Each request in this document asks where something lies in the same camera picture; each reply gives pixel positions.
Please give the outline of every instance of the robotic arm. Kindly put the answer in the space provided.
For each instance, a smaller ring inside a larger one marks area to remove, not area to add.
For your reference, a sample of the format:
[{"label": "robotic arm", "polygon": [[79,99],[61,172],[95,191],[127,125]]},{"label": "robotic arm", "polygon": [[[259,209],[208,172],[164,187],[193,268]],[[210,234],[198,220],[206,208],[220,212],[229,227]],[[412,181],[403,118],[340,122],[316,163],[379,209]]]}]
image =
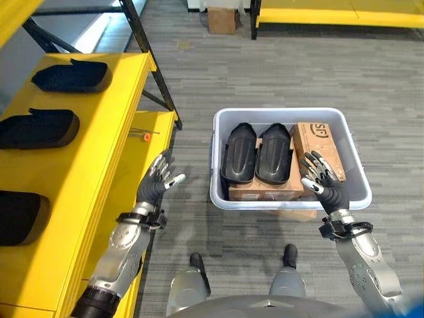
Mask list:
[{"label": "robotic arm", "polygon": [[384,260],[371,234],[372,225],[356,222],[348,210],[348,193],[325,159],[316,151],[305,157],[311,164],[302,160],[307,168],[307,172],[302,172],[302,183],[315,192],[329,215],[323,219],[324,225],[319,230],[323,237],[335,240],[353,289],[373,314],[389,311],[405,315],[408,303],[399,278]]},{"label": "robotic arm", "polygon": [[71,317],[114,316],[121,298],[140,271],[141,256],[149,245],[150,232],[166,225],[158,201],[167,189],[185,178],[183,174],[170,178],[164,154],[155,159],[138,187],[134,209],[119,215],[118,225],[109,237],[109,246],[97,263]]}]

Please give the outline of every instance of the black metal frame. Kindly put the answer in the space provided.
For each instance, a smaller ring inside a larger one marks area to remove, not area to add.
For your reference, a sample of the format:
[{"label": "black metal frame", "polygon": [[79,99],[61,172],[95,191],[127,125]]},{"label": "black metal frame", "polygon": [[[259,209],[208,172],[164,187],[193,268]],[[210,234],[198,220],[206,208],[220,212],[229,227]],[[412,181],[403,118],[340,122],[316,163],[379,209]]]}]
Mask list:
[{"label": "black metal frame", "polygon": [[261,0],[250,0],[250,34],[252,40],[256,40],[258,36],[258,28],[256,28],[256,21],[260,12]]},{"label": "black metal frame", "polygon": [[[36,11],[33,16],[49,16],[49,15],[85,15],[85,14],[99,14],[99,13],[124,13],[128,23],[130,24],[132,33],[143,53],[148,53],[153,57],[154,63],[156,64],[156,71],[152,72],[153,78],[159,87],[160,93],[164,98],[164,101],[159,97],[149,93],[148,91],[142,91],[142,94],[147,98],[151,99],[155,103],[165,107],[169,111],[175,111],[178,119],[176,120],[176,126],[179,130],[182,129],[183,125],[178,115],[177,109],[175,108],[174,102],[172,101],[171,94],[166,86],[165,79],[160,71],[159,65],[156,62],[156,58],[153,54],[150,43],[147,39],[146,33],[144,32],[143,26],[140,21],[140,17],[137,15],[137,11],[134,7],[132,0],[119,0],[120,7],[110,6],[97,6],[97,7],[70,7],[63,9],[42,9]],[[64,50],[71,53],[81,53],[79,50],[74,48],[71,44],[63,41],[61,38],[53,35],[52,33],[44,30],[38,26],[32,18],[29,18],[24,24],[23,28],[31,35],[31,37],[37,42],[37,44],[46,53],[59,53],[60,51],[55,45],[63,48]]]}]

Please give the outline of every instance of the robot forearm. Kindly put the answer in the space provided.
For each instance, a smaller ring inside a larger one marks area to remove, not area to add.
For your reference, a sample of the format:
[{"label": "robot forearm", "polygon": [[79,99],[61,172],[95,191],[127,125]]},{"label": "robot forearm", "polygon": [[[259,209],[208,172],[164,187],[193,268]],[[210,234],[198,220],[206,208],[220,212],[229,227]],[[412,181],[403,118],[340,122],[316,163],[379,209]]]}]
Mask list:
[{"label": "robot forearm", "polygon": [[123,213],[119,224],[109,237],[106,252],[100,258],[94,273],[78,300],[71,317],[113,317],[121,298],[136,278],[142,265],[142,254],[150,242],[150,229],[140,217],[148,210],[136,206],[132,213]]},{"label": "robot forearm", "polygon": [[372,313],[393,311],[406,314],[407,301],[402,295],[399,278],[384,260],[380,247],[369,228],[361,229],[349,210],[331,213],[332,222],[344,226],[359,224],[345,237],[336,235],[337,252],[349,271],[350,282]]}]

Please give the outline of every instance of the yellow shelving unit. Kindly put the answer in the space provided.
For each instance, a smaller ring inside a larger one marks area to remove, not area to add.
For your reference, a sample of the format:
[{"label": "yellow shelving unit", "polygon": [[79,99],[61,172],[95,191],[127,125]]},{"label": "yellow shelving unit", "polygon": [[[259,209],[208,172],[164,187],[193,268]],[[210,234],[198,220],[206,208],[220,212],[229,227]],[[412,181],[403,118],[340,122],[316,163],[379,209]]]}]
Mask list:
[{"label": "yellow shelving unit", "polygon": [[[51,217],[42,235],[25,246],[0,247],[0,314],[67,317],[81,284],[106,247],[115,218],[130,211],[136,187],[155,156],[169,145],[175,112],[136,112],[144,83],[156,70],[145,54],[47,54],[36,67],[70,58],[105,62],[113,73],[101,93],[48,93],[30,77],[1,119],[28,108],[71,109],[80,120],[67,146],[0,150],[0,189],[46,196]],[[130,127],[156,131],[150,142],[129,138]],[[132,317],[140,278],[116,317]]]},{"label": "yellow shelving unit", "polygon": [[28,19],[44,0],[2,1],[0,10],[0,47]]},{"label": "yellow shelving unit", "polygon": [[260,23],[424,28],[422,0],[254,0],[252,39]]}]

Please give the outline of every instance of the cardboard box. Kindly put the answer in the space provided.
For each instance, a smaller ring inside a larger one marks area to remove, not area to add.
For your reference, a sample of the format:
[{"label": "cardboard box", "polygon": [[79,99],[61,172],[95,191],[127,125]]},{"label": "cardboard box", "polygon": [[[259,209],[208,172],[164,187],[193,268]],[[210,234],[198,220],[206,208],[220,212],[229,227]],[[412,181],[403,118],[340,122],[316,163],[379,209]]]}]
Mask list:
[{"label": "cardboard box", "polygon": [[207,8],[209,32],[215,34],[234,34],[236,32],[236,14],[234,9]]},{"label": "cardboard box", "polygon": [[270,210],[271,214],[285,219],[306,222],[317,217],[317,210]]},{"label": "cardboard box", "polygon": [[[290,142],[290,149],[294,149],[293,140]],[[293,152],[290,177],[285,184],[267,184],[254,177],[249,184],[230,184],[229,199],[230,201],[289,201],[297,199],[303,192],[299,164],[295,152]]]},{"label": "cardboard box", "polygon": [[297,123],[292,129],[293,142],[299,165],[305,152],[315,150],[330,164],[340,181],[345,181],[345,171],[333,135],[325,123]]}]

